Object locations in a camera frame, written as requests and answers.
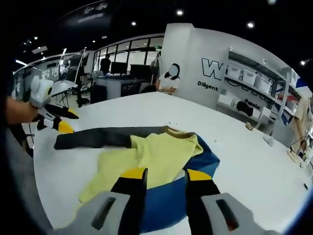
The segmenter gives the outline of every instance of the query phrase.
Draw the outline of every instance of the computer monitor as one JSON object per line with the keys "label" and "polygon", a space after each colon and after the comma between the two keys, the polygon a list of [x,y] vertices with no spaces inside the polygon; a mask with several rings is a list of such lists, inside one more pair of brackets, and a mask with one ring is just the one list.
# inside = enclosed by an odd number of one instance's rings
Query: computer monitor
{"label": "computer monitor", "polygon": [[152,72],[149,65],[131,65],[130,75],[137,79],[150,80]]}
{"label": "computer monitor", "polygon": [[71,57],[69,67],[67,70],[67,77],[66,77],[67,81],[71,81],[76,84],[76,79],[77,79],[76,75],[80,66],[80,61],[82,59],[82,56],[83,54],[80,52]]}
{"label": "computer monitor", "polygon": [[89,57],[89,53],[87,55],[84,54],[84,57],[82,59],[82,66],[86,66],[87,65],[88,57]]}
{"label": "computer monitor", "polygon": [[111,64],[111,74],[126,74],[127,73],[127,63],[112,62]]}

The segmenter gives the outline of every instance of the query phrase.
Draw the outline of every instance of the white shelf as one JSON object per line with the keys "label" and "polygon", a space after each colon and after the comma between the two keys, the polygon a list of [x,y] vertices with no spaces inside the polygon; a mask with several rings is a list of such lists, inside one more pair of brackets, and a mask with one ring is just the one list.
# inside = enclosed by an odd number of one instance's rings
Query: white shelf
{"label": "white shelf", "polygon": [[[279,101],[276,101],[275,103],[278,104],[278,105],[280,105],[280,106],[282,105],[282,103],[279,102]],[[288,108],[287,106],[285,106],[284,111],[286,111],[287,113],[289,113],[289,114],[292,115],[292,116],[293,116],[294,113],[295,113],[295,112],[292,112],[291,109]]]}
{"label": "white shelf", "polygon": [[236,112],[236,113],[239,113],[239,114],[241,114],[241,115],[243,115],[243,116],[245,116],[245,117],[247,117],[247,118],[249,118],[249,119],[252,119],[253,121],[255,121],[255,122],[259,122],[259,120],[260,119],[258,119],[258,118],[255,118],[255,117],[253,117],[253,116],[248,116],[246,113],[244,113],[244,112],[242,112],[242,111],[238,111],[235,107],[233,107],[233,106],[230,106],[230,105],[227,105],[227,104],[224,104],[224,103],[222,103],[222,102],[217,102],[217,105],[220,105],[220,106],[222,106],[222,107],[225,107],[225,108],[227,108],[227,109],[230,109],[230,110],[232,110],[232,111],[234,111],[234,112]]}
{"label": "white shelf", "polygon": [[[251,88],[252,90],[256,91],[257,93],[259,93],[259,94],[261,94],[261,95],[267,97],[267,98],[270,99],[271,101],[275,102],[276,104],[281,105],[281,103],[280,103],[278,100],[276,100],[273,96],[271,96],[270,94],[265,93],[264,91],[258,89],[257,87],[255,87],[255,86],[253,86],[253,85],[251,85],[251,84],[249,84],[249,83],[246,83],[246,82],[244,82],[244,81],[242,81],[242,80],[239,80],[239,79],[236,79],[236,78],[232,78],[232,77],[228,76],[227,74],[225,75],[225,79],[228,79],[228,80],[231,80],[231,81],[233,81],[233,82],[242,84],[242,85],[244,85],[244,86],[246,86],[246,87],[249,87],[249,88]],[[289,113],[290,115],[292,115],[292,116],[294,115],[294,112],[292,112],[287,106],[285,106],[284,110],[285,110],[287,113]]]}
{"label": "white shelf", "polygon": [[258,72],[272,78],[275,79],[277,81],[285,81],[286,82],[286,78],[279,74],[278,72],[272,70],[271,68],[269,68],[267,65],[261,63],[261,62],[257,62],[251,58],[249,58],[246,55],[243,55],[242,53],[236,52],[233,49],[229,50],[229,58],[231,60],[237,61],[243,65],[247,65],[255,70],[257,70]]}
{"label": "white shelf", "polygon": [[245,85],[246,87],[249,87],[249,88],[251,88],[252,90],[256,91],[257,93],[259,93],[259,94],[261,94],[261,95],[267,97],[267,98],[270,99],[271,101],[276,102],[276,99],[275,99],[273,96],[271,96],[270,94],[265,93],[264,91],[260,90],[259,88],[255,87],[255,86],[253,86],[253,85],[251,85],[251,84],[249,84],[249,83],[244,82],[243,80],[239,80],[239,79],[236,79],[236,78],[232,78],[232,77],[228,76],[227,74],[225,75],[225,79],[232,80],[232,81],[234,81],[234,82],[236,82],[236,83]]}

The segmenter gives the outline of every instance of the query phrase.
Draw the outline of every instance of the ceiling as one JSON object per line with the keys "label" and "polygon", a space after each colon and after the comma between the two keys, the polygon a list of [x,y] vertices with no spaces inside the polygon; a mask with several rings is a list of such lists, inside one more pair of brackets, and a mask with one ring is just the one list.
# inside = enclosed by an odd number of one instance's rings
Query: ceiling
{"label": "ceiling", "polygon": [[[186,22],[195,27],[230,33],[252,41],[277,55],[293,67],[313,88],[313,32],[309,1],[277,0],[269,4],[267,0],[108,0],[114,7],[109,16],[97,25],[65,27],[64,24],[77,8],[91,4],[92,0],[67,1],[54,0],[38,5],[38,1],[19,3],[15,9],[13,59],[25,63],[42,58],[31,51],[47,46],[45,56],[74,52],[87,47],[97,49],[133,36],[162,33],[168,23]],[[183,9],[183,16],[176,15]],[[249,21],[255,23],[253,29],[247,28]],[[305,66],[301,60],[311,59]]]}

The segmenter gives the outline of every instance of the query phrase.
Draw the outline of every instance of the desk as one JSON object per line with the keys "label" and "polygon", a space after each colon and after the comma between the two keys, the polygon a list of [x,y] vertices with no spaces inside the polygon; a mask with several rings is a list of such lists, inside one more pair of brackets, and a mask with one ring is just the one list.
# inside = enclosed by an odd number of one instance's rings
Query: desk
{"label": "desk", "polygon": [[97,84],[107,87],[107,99],[114,99],[130,94],[137,94],[143,88],[140,85],[148,86],[150,83],[144,79],[133,79],[128,75],[124,76],[98,76]]}
{"label": "desk", "polygon": [[[67,121],[76,131],[96,127],[163,126],[199,134],[221,160],[214,181],[250,208],[264,229],[282,232],[302,206],[310,176],[263,133],[199,104],[162,93],[132,95],[84,106],[79,120]],[[78,194],[97,171],[98,154],[106,149],[55,150],[57,132],[35,135],[34,169],[38,193],[51,225],[65,226],[79,205]],[[153,234],[190,234],[188,219]]]}

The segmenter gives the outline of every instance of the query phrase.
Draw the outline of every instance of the human hand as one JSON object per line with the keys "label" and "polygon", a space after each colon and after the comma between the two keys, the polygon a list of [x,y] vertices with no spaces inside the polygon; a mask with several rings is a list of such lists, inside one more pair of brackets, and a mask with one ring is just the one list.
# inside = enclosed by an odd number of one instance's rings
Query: human hand
{"label": "human hand", "polygon": [[305,139],[301,141],[300,146],[301,146],[301,149],[305,151],[306,146],[307,146],[307,142],[305,141]]}
{"label": "human hand", "polygon": [[32,122],[35,117],[37,117],[38,109],[31,105],[30,101],[26,103],[21,103],[21,116],[23,122]]}

